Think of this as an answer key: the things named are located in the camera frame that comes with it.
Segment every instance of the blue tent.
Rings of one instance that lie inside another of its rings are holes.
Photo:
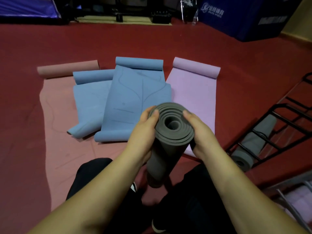
[[[53,0],[0,0],[0,17],[61,18]]]

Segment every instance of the forearm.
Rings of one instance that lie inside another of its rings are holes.
[[[30,233],[101,233],[126,196],[143,160],[125,150]]]
[[[265,196],[216,145],[203,161],[239,234],[306,233]]]

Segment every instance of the left hand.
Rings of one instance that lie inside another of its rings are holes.
[[[134,127],[126,147],[128,153],[139,156],[143,159],[143,163],[151,157],[151,147],[155,139],[155,126],[158,122],[159,111],[154,110],[153,115],[149,118],[149,112],[154,107],[147,108],[141,114],[140,121]]]

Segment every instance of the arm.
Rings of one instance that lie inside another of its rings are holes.
[[[126,196],[142,165],[150,158],[159,112],[146,109],[125,150],[91,182],[50,213],[29,234],[102,233]]]
[[[183,115],[195,130],[193,152],[208,169],[237,233],[306,233],[248,179],[205,123],[187,111]]]

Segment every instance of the shoe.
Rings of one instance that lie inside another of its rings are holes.
[[[137,187],[136,187],[135,182],[132,183],[131,190],[133,190],[134,192],[137,192]]]
[[[167,231],[167,230],[159,230],[159,229],[157,229],[157,228],[154,226],[154,219],[152,220],[152,228],[153,228],[154,232],[156,232],[156,233],[164,233],[164,232]]]

